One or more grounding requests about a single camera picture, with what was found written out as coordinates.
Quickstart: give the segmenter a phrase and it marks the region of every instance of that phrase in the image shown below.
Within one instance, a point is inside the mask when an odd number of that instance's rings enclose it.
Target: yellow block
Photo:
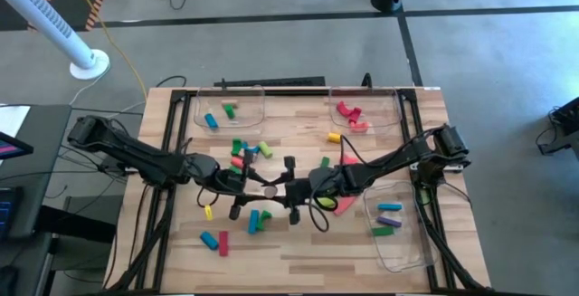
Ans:
[[[214,215],[211,212],[211,207],[209,205],[205,206],[205,216],[207,217],[207,220],[213,220],[214,219]]]
[[[337,133],[328,133],[327,141],[332,143],[340,143],[340,135]]]

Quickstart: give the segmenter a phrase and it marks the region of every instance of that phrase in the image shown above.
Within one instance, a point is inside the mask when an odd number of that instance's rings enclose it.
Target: yellow cable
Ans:
[[[137,69],[135,69],[135,66],[133,66],[133,64],[130,62],[127,55],[125,53],[123,53],[123,51],[121,51],[120,48],[113,41],[112,37],[109,34],[109,30],[107,29],[107,26],[105,25],[104,21],[102,21],[102,19],[100,19],[99,11],[97,11],[97,9],[95,9],[94,6],[92,6],[92,2],[90,0],[85,0],[85,1],[90,6],[90,10],[92,10],[92,12],[97,16],[97,19],[99,19],[100,25],[102,25],[102,30],[105,32],[107,39],[109,39],[109,43],[117,50],[117,52],[119,52],[119,54],[123,57],[123,59],[125,59],[125,62],[127,63],[128,67],[135,74],[135,77],[137,78],[138,84],[141,86],[141,90],[143,91],[143,96],[145,97],[145,101],[147,101],[147,88],[145,88],[145,83],[143,83],[143,80],[138,75]]]

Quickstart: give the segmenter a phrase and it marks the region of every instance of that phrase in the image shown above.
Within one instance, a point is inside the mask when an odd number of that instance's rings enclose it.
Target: yellow cylinder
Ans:
[[[340,143],[340,135],[337,133],[328,133],[327,141],[332,143]]]

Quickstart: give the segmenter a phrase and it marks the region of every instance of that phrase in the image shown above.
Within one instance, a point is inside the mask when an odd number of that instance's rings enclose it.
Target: purple block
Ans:
[[[389,219],[386,217],[382,217],[382,216],[379,216],[378,218],[376,218],[376,221],[380,224],[388,224],[392,227],[402,227],[401,222],[398,222],[398,221],[395,221],[393,219]]]

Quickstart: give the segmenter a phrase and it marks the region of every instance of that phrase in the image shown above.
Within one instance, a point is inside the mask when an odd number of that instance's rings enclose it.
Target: transparent plastic tray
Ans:
[[[235,100],[235,118],[229,119],[223,102]],[[222,88],[200,88],[194,101],[194,122],[207,134],[222,136],[247,136],[261,134],[265,119],[265,90],[262,86]],[[212,129],[205,120],[212,114],[218,129]]]
[[[328,94],[329,114],[334,133],[347,135],[385,134],[400,123],[402,115],[398,95],[394,88],[332,87]],[[337,111],[337,105],[341,101],[350,110],[359,108],[362,111],[357,123],[367,123],[367,130],[350,127],[349,118]]]
[[[381,203],[401,204],[400,211],[381,211]],[[426,233],[414,200],[410,182],[397,182],[390,186],[370,187],[364,192],[364,205],[368,229],[384,227],[376,218],[384,213],[390,219],[402,222],[394,234],[373,236],[380,263],[389,272],[402,272],[416,267],[435,264],[438,251]]]

